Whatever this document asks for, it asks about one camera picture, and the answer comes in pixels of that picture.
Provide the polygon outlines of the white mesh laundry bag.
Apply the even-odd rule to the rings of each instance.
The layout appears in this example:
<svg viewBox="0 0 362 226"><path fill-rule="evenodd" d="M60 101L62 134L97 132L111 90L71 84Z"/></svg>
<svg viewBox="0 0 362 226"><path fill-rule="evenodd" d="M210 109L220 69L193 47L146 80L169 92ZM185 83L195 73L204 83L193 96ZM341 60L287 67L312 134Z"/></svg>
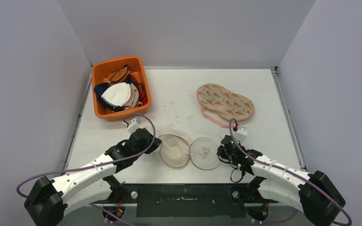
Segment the white mesh laundry bag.
<svg viewBox="0 0 362 226"><path fill-rule="evenodd" d="M217 157L219 144L209 137L193 138L185 131L165 128L159 139L159 155L170 167L183 168L191 161L202 170L213 170L221 164Z"/></svg>

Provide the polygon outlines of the white bra black trim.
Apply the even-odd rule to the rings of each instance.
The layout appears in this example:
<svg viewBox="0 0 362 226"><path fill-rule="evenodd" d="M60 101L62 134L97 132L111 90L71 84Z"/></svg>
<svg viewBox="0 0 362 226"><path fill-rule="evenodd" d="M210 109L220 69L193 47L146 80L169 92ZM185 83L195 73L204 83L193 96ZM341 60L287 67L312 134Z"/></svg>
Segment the white bra black trim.
<svg viewBox="0 0 362 226"><path fill-rule="evenodd" d="M122 107L131 98L131 86L125 82L112 85L105 90L101 98L112 107Z"/></svg>

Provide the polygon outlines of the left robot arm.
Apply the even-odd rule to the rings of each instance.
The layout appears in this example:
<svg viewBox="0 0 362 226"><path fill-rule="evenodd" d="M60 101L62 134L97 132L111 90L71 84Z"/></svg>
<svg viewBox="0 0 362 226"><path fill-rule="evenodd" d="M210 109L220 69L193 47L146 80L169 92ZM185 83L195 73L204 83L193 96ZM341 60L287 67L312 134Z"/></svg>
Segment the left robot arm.
<svg viewBox="0 0 362 226"><path fill-rule="evenodd" d="M117 202L122 186L114 174L155 151L162 141L146 129L137 129L129 139L110 147L82 170L37 179L24 207L37 226L56 226L68 213L96 201Z"/></svg>

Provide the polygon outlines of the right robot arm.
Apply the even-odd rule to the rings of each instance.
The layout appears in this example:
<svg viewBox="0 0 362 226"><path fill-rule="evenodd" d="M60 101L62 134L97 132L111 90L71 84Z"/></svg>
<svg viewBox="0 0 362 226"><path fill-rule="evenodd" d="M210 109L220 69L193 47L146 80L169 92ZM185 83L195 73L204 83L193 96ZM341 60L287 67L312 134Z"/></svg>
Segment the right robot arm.
<svg viewBox="0 0 362 226"><path fill-rule="evenodd" d="M247 192L254 202L283 203L304 213L316 226L335 224L346 204L330 178L319 170L309 173L287 167L257 150L246 150L230 135L222 139L217 153L237 170L254 176Z"/></svg>

